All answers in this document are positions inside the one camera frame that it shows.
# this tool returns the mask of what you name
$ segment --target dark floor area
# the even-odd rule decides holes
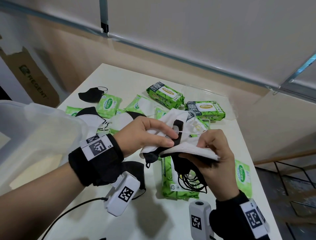
[[[285,220],[300,216],[314,215],[316,214],[316,208],[306,206],[316,206],[316,197],[309,197],[302,202],[306,205],[297,203],[290,203],[286,201],[273,201],[280,197],[286,196],[285,189],[277,173],[258,169],[257,173],[261,181],[264,192],[267,196],[269,205],[273,212],[273,216],[276,220],[280,234],[283,240],[316,240],[316,225],[303,224],[287,226]],[[283,176],[283,181],[288,194],[291,195],[297,191],[307,191],[313,189],[311,183]]]

